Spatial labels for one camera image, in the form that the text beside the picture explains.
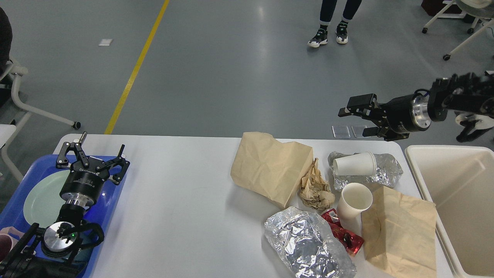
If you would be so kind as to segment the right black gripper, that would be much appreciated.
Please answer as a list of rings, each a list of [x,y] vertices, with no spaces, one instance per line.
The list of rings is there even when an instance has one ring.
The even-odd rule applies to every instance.
[[[363,137],[379,137],[386,141],[408,138],[411,132],[426,131],[431,125],[427,111],[428,97],[411,94],[395,97],[387,103],[378,103],[376,94],[350,97],[345,107],[339,109],[338,116],[356,115],[360,118],[380,118],[381,126],[365,128]]]

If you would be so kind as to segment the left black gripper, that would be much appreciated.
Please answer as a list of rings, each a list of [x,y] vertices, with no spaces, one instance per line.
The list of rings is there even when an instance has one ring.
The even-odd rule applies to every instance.
[[[65,204],[79,207],[92,207],[97,204],[104,183],[111,181],[119,185],[130,166],[130,161],[124,155],[125,144],[121,145],[118,155],[109,161],[87,157],[82,149],[87,135],[88,132],[83,132],[79,139],[64,142],[55,162],[57,169],[69,169],[60,197]],[[72,163],[67,158],[70,152],[76,157]]]

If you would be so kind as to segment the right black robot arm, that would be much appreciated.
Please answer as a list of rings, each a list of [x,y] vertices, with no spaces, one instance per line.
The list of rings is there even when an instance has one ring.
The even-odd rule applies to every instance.
[[[407,139],[413,132],[428,130],[433,122],[442,122],[449,111],[463,129],[458,142],[474,141],[493,129],[493,75],[453,74],[436,79],[429,89],[378,102],[374,93],[352,96],[339,109],[339,117],[356,116],[374,124],[363,129],[364,137],[385,141]]]

